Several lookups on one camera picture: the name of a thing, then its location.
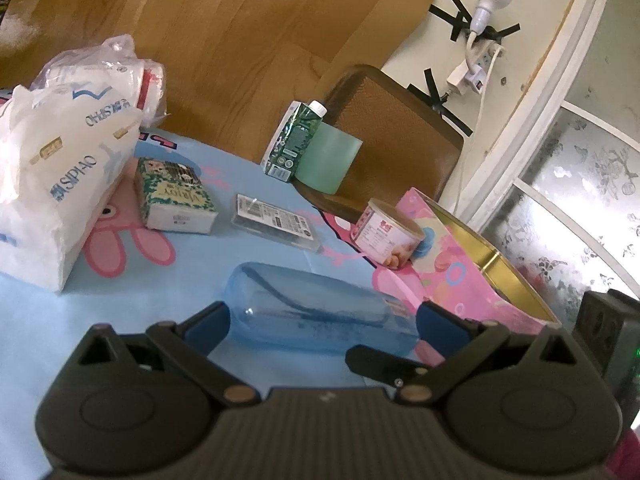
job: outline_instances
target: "white wall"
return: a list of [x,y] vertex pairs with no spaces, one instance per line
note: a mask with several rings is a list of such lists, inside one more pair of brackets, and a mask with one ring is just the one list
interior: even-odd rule
[[[476,0],[462,0],[473,13]],[[558,27],[571,0],[513,0],[506,9],[494,15],[491,25],[497,30],[520,23],[522,30],[505,38],[503,46],[506,54],[498,60],[494,70],[485,104],[480,135],[466,159],[465,181],[468,181],[484,160],[484,154],[491,147],[498,134],[507,123],[519,99],[526,91],[529,81],[536,73],[546,50],[552,43]],[[434,4],[449,14],[457,9],[451,0],[435,0]],[[433,75],[441,94],[447,90],[446,79],[464,59],[465,39],[461,34],[457,43],[450,41],[451,26],[429,13],[418,29],[400,46],[389,59],[383,71],[403,86],[413,84],[426,92],[423,71],[433,70]],[[447,108],[473,128],[478,116],[479,96],[468,93],[464,97],[452,96]],[[455,186],[447,186],[446,193],[455,194],[459,168],[452,176]]]

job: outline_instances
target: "plastic bottle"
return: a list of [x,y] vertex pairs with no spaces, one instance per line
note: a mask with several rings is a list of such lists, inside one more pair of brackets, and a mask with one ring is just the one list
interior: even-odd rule
[[396,298],[302,270],[245,263],[226,284],[232,331],[258,344],[346,352],[364,344],[407,355],[415,317]]

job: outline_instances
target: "chair backrest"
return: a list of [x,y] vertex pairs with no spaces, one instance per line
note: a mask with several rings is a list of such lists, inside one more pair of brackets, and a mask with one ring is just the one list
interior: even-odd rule
[[362,140],[337,196],[395,204],[415,187],[439,199],[464,140],[429,106],[367,65],[351,68],[324,103],[325,122]]

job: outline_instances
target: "electrical outlet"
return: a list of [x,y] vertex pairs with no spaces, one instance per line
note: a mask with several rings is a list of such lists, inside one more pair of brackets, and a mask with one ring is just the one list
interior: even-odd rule
[[466,59],[462,60],[456,69],[447,78],[449,91],[453,94],[465,95],[471,88],[476,94],[481,94],[484,89],[486,72],[489,70],[492,56],[498,45],[494,40],[478,40],[471,49],[470,60],[478,67],[475,73],[469,71]]

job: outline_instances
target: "black tape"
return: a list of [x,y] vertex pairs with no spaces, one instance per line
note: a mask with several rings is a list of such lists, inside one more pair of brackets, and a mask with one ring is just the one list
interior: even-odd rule
[[506,38],[507,36],[510,36],[511,34],[515,34],[519,30],[520,30],[520,24],[516,23],[515,25],[511,25],[511,27],[504,28],[503,30],[499,30],[498,31],[498,36],[500,36],[500,38]]
[[[464,23],[462,21],[462,12],[459,12],[456,18],[460,20],[460,23]],[[453,42],[456,42],[458,40],[458,37],[460,36],[460,32],[462,32],[462,27],[457,27],[454,25],[453,27],[451,27],[451,37],[449,39]]]
[[471,20],[473,19],[473,17],[469,13],[469,11],[466,10],[466,7],[462,3],[462,1],[461,0],[451,0],[451,1],[455,4],[455,6],[458,8],[458,10],[462,13],[462,16],[464,17],[465,21],[471,23]]
[[447,96],[445,96],[444,99],[442,100],[439,98],[435,100],[414,85],[409,85],[407,87],[407,90],[411,92],[413,95],[415,95],[418,99],[420,99],[420,101],[423,101],[427,106],[433,109],[433,111],[436,112],[438,115],[440,115],[441,117],[443,116],[446,117],[467,137],[471,136],[471,134],[473,133],[473,130],[469,128],[465,123],[463,123],[460,118],[456,117],[453,114],[453,112],[451,112],[450,110],[447,110],[443,106],[443,102],[447,100]]
[[441,20],[449,23],[449,25],[452,25],[453,27],[464,25],[464,22],[462,20],[459,20],[455,16],[451,16],[448,12],[445,12],[440,7],[436,7],[435,5],[429,7],[429,12],[434,16],[439,17]]
[[431,98],[437,100],[438,104],[443,104],[445,101],[440,98],[440,92],[438,92],[438,86],[436,85],[436,80],[433,78],[431,68],[424,71],[424,81],[427,83],[427,90],[429,91]]

